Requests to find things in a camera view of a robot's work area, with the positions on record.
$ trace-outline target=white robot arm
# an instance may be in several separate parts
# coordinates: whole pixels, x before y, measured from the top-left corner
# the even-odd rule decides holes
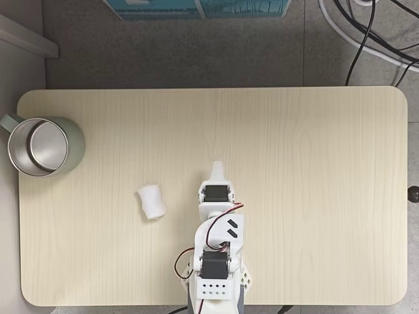
[[[223,163],[214,161],[211,177],[198,191],[202,224],[194,238],[194,255],[184,271],[190,314],[243,314],[244,294],[251,277],[243,263],[243,207],[224,178]]]

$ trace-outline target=wooden table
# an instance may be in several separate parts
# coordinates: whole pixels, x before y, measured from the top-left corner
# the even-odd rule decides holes
[[[18,113],[74,120],[87,146],[67,175],[20,176],[32,304],[185,304],[173,262],[193,245],[216,157],[245,203],[246,304],[405,295],[407,102],[395,88],[47,90]],[[160,220],[136,196],[149,183],[168,208]]]

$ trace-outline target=green mug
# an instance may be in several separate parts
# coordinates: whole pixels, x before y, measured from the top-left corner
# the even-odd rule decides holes
[[[9,133],[7,151],[13,166],[31,177],[49,177],[74,169],[86,148],[81,129],[61,117],[23,119],[6,114],[0,126]]]

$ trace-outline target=blue box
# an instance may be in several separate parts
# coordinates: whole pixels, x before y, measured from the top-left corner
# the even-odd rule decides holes
[[[291,0],[104,0],[121,20],[284,16]]]

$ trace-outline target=gray floor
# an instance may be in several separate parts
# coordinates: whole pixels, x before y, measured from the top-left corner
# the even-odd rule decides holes
[[[325,0],[333,19],[361,40]],[[419,12],[419,1],[401,0]],[[370,11],[354,5],[367,21]],[[293,0],[285,18],[122,22],[101,0],[43,0],[45,37],[60,59],[46,63],[49,88],[196,88],[340,86],[356,49],[323,19],[316,0]],[[396,47],[415,43],[419,20],[388,0],[373,27]],[[410,51],[419,55],[419,48]],[[362,54],[351,84],[390,85],[400,69]],[[419,74],[401,85],[409,102],[409,185],[419,185]],[[419,312],[419,206],[409,204],[409,288],[390,307],[297,306],[289,314]],[[248,306],[247,314],[278,306]],[[61,307],[54,314],[165,314],[174,307]]]

